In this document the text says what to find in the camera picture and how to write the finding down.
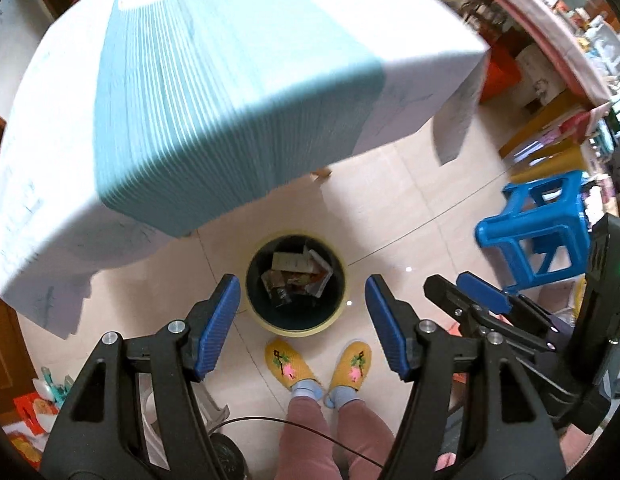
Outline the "white blue medicine box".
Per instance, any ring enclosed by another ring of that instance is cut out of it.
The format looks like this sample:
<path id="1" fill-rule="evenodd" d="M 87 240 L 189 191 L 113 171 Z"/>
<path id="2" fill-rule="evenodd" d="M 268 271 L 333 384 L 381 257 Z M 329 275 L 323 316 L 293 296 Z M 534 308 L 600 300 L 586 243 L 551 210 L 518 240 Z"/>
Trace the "white blue medicine box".
<path id="1" fill-rule="evenodd" d="M 318 273 L 313 274 L 311 282 L 304 286 L 304 290 L 313 297 L 320 298 L 334 271 L 332 266 L 314 249 L 309 249 L 308 255 Z"/>

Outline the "brown pulp cup carrier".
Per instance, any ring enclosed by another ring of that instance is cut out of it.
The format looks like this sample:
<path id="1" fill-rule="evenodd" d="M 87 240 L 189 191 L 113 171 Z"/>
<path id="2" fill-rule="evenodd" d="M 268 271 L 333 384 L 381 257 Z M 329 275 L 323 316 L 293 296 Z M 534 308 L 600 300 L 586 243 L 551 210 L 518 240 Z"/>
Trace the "brown pulp cup carrier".
<path id="1" fill-rule="evenodd" d="M 284 275 L 279 270 L 267 270 L 261 275 L 261 281 L 268 292 L 286 287 Z"/>

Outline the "large red snack bag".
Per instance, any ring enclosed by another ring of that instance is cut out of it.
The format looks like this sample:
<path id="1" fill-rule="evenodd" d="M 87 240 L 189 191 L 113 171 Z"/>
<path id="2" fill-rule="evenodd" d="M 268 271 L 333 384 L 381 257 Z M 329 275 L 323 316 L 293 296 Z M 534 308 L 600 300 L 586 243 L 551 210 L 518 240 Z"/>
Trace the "large red snack bag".
<path id="1" fill-rule="evenodd" d="M 324 275 L 321 273 L 295 273 L 282 271 L 286 288 L 294 294 L 313 295 L 321 285 Z"/>

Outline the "cream toothpaste box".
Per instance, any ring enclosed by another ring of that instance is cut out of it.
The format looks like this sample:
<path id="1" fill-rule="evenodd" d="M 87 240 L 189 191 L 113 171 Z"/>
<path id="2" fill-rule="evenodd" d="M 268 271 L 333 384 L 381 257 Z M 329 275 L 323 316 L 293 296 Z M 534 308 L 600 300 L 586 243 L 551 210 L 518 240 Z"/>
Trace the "cream toothpaste box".
<path id="1" fill-rule="evenodd" d="M 275 252 L 272 255 L 271 269 L 288 273 L 316 273 L 316 266 L 310 252 Z"/>

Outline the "yellow round trash bin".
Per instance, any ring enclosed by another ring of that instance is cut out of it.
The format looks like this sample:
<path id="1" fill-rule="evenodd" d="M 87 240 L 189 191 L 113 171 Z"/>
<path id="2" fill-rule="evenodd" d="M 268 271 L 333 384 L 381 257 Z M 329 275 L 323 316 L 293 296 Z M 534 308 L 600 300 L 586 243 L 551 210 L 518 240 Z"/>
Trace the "yellow round trash bin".
<path id="1" fill-rule="evenodd" d="M 346 266 L 333 246 L 312 233 L 278 233 L 252 255 L 244 292 L 250 312 L 270 333 L 309 337 L 342 314 Z"/>

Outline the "right yellow slipper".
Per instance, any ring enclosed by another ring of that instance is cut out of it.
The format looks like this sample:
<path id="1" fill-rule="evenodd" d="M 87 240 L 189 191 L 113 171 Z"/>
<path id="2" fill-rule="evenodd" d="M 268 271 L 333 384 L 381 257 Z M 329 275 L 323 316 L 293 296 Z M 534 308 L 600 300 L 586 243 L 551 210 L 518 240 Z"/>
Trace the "right yellow slipper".
<path id="1" fill-rule="evenodd" d="M 331 410 L 340 410 L 359 399 L 359 391 L 372 366 L 371 347 L 362 340 L 346 345 L 338 358 L 324 404 Z"/>

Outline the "yellow slipper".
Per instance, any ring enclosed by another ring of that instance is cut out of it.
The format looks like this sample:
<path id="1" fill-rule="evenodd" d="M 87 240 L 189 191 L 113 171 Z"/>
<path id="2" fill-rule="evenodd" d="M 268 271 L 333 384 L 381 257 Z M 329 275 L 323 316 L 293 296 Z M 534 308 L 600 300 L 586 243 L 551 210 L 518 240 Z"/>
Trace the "yellow slipper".
<path id="1" fill-rule="evenodd" d="M 293 398 L 305 396 L 319 402 L 324 389 L 304 358 L 285 340 L 272 339 L 264 349 L 264 360 L 274 378 Z"/>
<path id="2" fill-rule="evenodd" d="M 359 399 L 359 391 L 372 366 L 371 347 L 362 340 L 346 345 L 338 358 L 324 404 L 331 410 L 340 410 Z"/>

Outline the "left yellow slipper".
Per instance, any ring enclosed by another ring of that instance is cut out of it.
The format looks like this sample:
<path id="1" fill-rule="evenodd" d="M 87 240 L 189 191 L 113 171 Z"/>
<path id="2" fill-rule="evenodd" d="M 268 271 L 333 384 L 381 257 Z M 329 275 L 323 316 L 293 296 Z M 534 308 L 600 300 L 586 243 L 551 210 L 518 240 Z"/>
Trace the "left yellow slipper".
<path id="1" fill-rule="evenodd" d="M 319 402 L 324 389 L 304 358 L 285 340 L 272 339 L 264 349 L 264 360 L 274 378 L 293 398 L 305 396 Z"/>

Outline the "blue plastic stool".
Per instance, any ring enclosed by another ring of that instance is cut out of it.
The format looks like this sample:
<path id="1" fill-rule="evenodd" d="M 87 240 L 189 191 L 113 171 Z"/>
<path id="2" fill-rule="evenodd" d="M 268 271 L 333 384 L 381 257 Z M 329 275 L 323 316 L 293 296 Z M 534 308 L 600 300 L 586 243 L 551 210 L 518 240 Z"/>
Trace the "blue plastic stool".
<path id="1" fill-rule="evenodd" d="M 581 199 L 580 170 L 502 188 L 504 209 L 478 222 L 481 248 L 502 254 L 514 283 L 510 294 L 574 278 L 587 270 L 588 219 Z"/>

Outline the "teal toy figure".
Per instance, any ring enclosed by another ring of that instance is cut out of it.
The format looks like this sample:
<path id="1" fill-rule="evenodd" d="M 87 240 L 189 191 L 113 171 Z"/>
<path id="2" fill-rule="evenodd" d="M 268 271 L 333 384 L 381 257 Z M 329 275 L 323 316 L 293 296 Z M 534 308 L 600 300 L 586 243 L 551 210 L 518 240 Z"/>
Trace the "teal toy figure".
<path id="1" fill-rule="evenodd" d="M 62 382 L 56 382 L 52 372 L 46 366 L 41 367 L 41 374 L 41 378 L 33 378 L 32 380 L 34 390 L 41 399 L 53 404 L 60 410 L 74 385 L 74 380 L 66 375 Z"/>

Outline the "red plastic bucket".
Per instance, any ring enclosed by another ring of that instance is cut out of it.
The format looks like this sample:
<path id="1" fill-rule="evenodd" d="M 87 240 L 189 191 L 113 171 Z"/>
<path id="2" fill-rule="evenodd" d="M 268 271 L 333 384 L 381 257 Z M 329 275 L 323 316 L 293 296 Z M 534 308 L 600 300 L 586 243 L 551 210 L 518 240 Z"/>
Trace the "red plastic bucket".
<path id="1" fill-rule="evenodd" d="M 482 88 L 479 102 L 485 103 L 504 91 L 511 89 L 522 80 L 522 72 L 516 62 L 500 44 L 493 44 L 490 48 L 490 58 L 484 88 Z"/>

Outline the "light blue patterned tablecloth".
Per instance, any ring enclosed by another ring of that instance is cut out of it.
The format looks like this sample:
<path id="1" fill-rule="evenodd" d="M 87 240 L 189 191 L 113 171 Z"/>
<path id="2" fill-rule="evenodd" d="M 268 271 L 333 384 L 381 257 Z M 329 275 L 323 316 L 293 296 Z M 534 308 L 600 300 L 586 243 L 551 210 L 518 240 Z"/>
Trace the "light blue patterned tablecloth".
<path id="1" fill-rule="evenodd" d="M 0 146 L 0 298 L 77 330 L 92 276 L 431 124 L 459 155 L 488 48 L 440 0 L 80 0 Z"/>

